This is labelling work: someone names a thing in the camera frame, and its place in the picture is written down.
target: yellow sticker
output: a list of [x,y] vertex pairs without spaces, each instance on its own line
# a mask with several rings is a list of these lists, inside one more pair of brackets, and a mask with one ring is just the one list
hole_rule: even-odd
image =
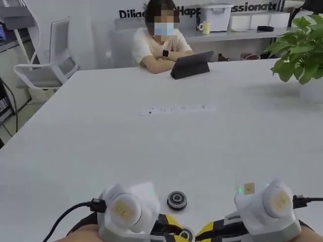
[[135,211],[130,208],[122,200],[118,200],[112,207],[114,214],[118,215],[120,218],[123,218],[126,221],[129,221],[135,215]]
[[287,207],[291,206],[291,199],[286,192],[280,191],[273,196],[272,206],[277,212],[282,212]]
[[255,193],[254,183],[246,183],[244,185],[244,195],[252,195]]

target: white shirt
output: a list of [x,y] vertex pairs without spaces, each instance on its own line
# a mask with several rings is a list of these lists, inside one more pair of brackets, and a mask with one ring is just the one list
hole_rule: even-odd
[[178,29],[175,29],[175,35],[172,36],[170,40],[165,41],[163,45],[157,43],[153,37],[149,35],[146,28],[139,28],[135,33],[132,55],[136,64],[140,64],[144,57],[152,55],[154,51],[164,49],[176,52],[192,50]]

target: wristwatch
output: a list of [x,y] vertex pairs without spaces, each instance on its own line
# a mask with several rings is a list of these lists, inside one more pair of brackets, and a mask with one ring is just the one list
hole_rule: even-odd
[[167,49],[164,49],[163,50],[163,53],[161,54],[161,56],[163,57],[163,58],[167,58],[168,57],[168,55],[169,55],[169,51],[167,50]]

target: potted plant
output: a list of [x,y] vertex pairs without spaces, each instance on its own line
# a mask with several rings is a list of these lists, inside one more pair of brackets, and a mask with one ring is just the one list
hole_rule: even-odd
[[323,18],[311,15],[315,24],[304,17],[293,20],[296,29],[280,36],[267,51],[281,53],[271,71],[283,82],[294,76],[300,86],[300,97],[323,103]]

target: face mask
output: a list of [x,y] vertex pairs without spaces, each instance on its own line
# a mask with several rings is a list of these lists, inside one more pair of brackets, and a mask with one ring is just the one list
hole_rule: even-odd
[[154,34],[157,36],[174,35],[174,23],[155,23]]

